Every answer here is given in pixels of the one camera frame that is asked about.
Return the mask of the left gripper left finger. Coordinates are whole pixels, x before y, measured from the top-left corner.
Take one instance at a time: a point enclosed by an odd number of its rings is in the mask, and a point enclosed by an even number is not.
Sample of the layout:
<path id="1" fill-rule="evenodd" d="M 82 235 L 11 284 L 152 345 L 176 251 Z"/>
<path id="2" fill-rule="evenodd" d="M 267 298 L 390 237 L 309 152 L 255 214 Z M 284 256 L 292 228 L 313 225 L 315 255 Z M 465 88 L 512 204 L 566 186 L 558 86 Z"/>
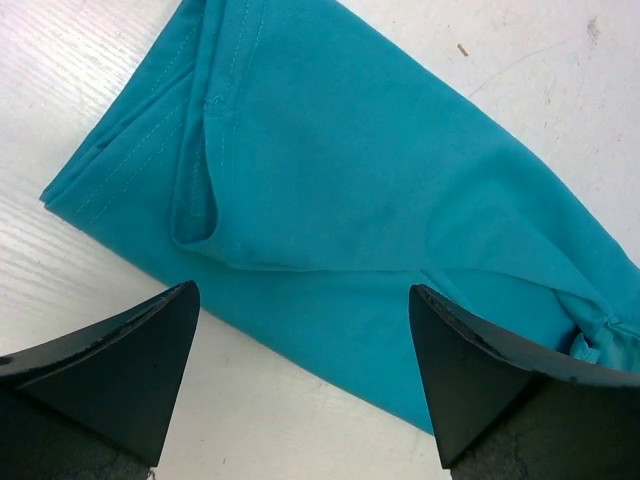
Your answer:
<path id="1" fill-rule="evenodd" d="M 187 281 L 3 355 L 2 478 L 153 478 L 199 311 L 199 289 Z"/>

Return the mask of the teal t-shirt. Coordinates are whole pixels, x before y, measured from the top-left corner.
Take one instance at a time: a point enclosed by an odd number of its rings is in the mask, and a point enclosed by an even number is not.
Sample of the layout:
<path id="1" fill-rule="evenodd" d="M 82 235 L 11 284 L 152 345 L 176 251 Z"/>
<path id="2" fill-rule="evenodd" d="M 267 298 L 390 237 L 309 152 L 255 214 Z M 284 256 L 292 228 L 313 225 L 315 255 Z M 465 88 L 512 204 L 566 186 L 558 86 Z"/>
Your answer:
<path id="1" fill-rule="evenodd" d="M 639 271 L 566 185 L 335 1 L 185 1 L 46 208 L 430 431 L 408 295 L 639 369 Z"/>

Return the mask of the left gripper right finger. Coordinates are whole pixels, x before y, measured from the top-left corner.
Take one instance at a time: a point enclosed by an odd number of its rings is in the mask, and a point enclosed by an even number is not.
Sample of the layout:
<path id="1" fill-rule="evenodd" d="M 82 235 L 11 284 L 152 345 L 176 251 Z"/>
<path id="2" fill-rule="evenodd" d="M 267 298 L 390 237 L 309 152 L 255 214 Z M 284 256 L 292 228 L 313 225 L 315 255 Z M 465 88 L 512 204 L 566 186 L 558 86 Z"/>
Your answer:
<path id="1" fill-rule="evenodd" d="M 547 349 L 424 285 L 409 321 L 452 478 L 638 478 L 638 375 Z"/>

